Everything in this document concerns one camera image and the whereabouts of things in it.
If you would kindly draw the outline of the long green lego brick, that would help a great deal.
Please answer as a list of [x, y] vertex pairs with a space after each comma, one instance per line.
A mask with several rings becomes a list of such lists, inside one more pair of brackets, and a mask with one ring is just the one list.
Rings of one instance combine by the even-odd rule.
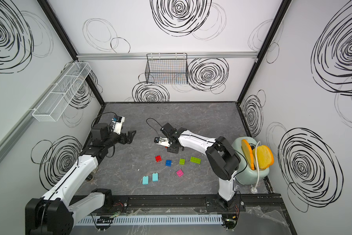
[[200, 158], [196, 158], [196, 157], [191, 157], [190, 158], [190, 162], [196, 163], [196, 164], [201, 164], [201, 159]]

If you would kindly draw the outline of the cyan lego brick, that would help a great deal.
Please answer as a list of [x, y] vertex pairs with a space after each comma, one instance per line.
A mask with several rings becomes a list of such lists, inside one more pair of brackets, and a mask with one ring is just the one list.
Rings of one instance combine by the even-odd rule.
[[152, 181], [153, 182], [158, 182], [158, 180], [159, 180], [158, 173], [153, 173], [152, 174]]
[[144, 176], [142, 179], [142, 184], [143, 185], [148, 185], [149, 184], [149, 177], [148, 176]]

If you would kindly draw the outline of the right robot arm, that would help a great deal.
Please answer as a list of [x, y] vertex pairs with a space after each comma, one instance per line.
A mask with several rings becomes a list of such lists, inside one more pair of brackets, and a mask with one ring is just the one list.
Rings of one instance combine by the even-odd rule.
[[207, 157], [214, 174], [219, 178], [220, 203], [229, 208], [236, 194], [234, 181], [241, 159], [228, 140], [222, 136], [215, 139], [203, 137], [185, 128], [177, 130], [169, 123], [163, 125], [160, 131], [165, 137], [154, 138], [154, 143], [166, 147], [168, 152], [177, 154], [179, 150], [190, 148]]

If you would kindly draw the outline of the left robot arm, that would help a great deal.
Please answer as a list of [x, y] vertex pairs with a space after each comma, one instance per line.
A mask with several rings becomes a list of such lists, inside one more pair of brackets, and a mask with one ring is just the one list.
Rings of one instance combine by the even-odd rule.
[[31, 199], [25, 207], [25, 234], [69, 235], [75, 225], [96, 210], [114, 208], [112, 193], [96, 189], [83, 199], [72, 199], [85, 181], [116, 144], [132, 143], [135, 130], [122, 132], [122, 123], [98, 123], [91, 128], [92, 144], [85, 147], [71, 169], [41, 198]]

